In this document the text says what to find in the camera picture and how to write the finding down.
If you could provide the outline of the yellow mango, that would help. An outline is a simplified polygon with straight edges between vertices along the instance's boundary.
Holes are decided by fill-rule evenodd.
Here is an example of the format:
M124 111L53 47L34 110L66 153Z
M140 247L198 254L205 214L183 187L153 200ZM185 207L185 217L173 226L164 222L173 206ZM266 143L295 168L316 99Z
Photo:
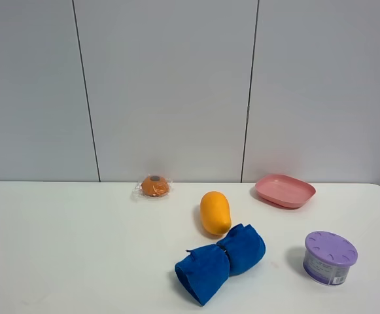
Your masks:
M230 205L221 192L206 193L200 201L200 219L207 232L215 236L223 236L231 226Z

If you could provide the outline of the blue cloth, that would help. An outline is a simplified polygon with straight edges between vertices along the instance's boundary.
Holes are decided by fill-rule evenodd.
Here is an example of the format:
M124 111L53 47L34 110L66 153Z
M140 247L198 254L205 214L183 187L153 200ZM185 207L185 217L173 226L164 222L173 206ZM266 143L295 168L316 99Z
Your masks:
M234 275L257 265L266 253L266 244L250 225L238 224L216 242L188 251L175 264L175 273L187 292L204 306Z

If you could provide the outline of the purple lidded round container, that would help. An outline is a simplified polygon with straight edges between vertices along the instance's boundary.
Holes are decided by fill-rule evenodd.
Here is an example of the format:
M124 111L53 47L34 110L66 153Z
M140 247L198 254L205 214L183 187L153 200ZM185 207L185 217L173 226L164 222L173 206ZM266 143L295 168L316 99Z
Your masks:
M350 267L358 260L355 246L332 232L311 232L305 238L305 249L303 268L311 278L323 285L342 285Z

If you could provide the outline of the pink plastic tray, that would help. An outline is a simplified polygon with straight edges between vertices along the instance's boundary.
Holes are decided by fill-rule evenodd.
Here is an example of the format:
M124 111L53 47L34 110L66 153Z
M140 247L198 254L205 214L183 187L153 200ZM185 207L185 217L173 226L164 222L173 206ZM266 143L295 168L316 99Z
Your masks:
M307 182L281 174L266 175L255 184L257 194L263 199L287 209L298 209L316 193Z

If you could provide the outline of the wrapped orange round pastry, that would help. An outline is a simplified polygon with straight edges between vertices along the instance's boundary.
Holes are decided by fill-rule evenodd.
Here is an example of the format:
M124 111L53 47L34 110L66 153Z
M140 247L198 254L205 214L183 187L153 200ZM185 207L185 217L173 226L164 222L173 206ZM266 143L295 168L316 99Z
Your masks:
M172 191L172 182L161 175L147 175L136 183L131 192L131 200L157 200L168 196Z

